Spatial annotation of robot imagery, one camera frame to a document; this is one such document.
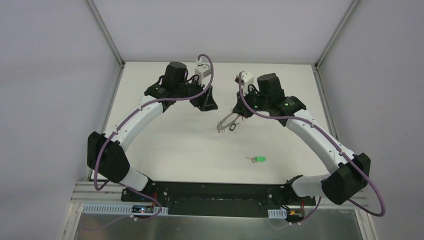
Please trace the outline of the black headed key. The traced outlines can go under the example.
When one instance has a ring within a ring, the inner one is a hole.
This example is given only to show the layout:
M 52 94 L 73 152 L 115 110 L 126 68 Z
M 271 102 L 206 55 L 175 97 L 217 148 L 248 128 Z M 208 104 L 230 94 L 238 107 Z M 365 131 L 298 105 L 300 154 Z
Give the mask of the black headed key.
M 234 131 L 235 129 L 236 129 L 236 127 L 237 127 L 237 123 L 232 123 L 230 126 L 229 126 L 229 130 L 232 132 L 232 131 Z

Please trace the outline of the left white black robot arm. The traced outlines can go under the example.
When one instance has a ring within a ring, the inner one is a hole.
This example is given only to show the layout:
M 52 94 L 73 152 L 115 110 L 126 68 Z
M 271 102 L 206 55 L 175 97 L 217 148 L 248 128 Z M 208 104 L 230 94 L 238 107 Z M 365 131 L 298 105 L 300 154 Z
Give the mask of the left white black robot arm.
M 177 101 L 188 100 L 202 112 L 218 109 L 213 99 L 211 83 L 204 78 L 213 77 L 209 63 L 196 60 L 194 74 L 189 77 L 187 66 L 171 61 L 157 82 L 149 86 L 137 105 L 115 126 L 104 133 L 92 132 L 87 139 L 87 166 L 108 181 L 128 186 L 140 202 L 152 198 L 151 179 L 130 166 L 126 151 L 132 141 L 155 118 Z

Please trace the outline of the green headed key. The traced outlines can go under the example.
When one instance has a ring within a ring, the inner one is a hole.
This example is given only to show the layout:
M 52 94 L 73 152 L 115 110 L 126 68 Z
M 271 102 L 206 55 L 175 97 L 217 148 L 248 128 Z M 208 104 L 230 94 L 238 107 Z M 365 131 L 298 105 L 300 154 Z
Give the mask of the green headed key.
M 266 158 L 264 156 L 255 156 L 255 157 L 246 157 L 246 159 L 252 161 L 253 163 L 265 162 Z

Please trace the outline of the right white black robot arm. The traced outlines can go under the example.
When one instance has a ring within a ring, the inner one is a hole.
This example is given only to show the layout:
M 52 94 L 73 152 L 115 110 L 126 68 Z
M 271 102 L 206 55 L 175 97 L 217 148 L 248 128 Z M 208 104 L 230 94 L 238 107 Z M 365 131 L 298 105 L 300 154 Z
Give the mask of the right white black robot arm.
M 371 159 L 365 153 L 354 153 L 323 130 L 303 102 L 285 95 L 275 73 L 260 76 L 258 88 L 253 79 L 245 71 L 236 76 L 238 91 L 233 113 L 249 118 L 267 112 L 266 119 L 276 120 L 296 134 L 327 170 L 326 174 L 297 175 L 288 180 L 283 185 L 284 200 L 296 205 L 304 197 L 314 196 L 325 197 L 336 205 L 351 202 L 369 184 Z

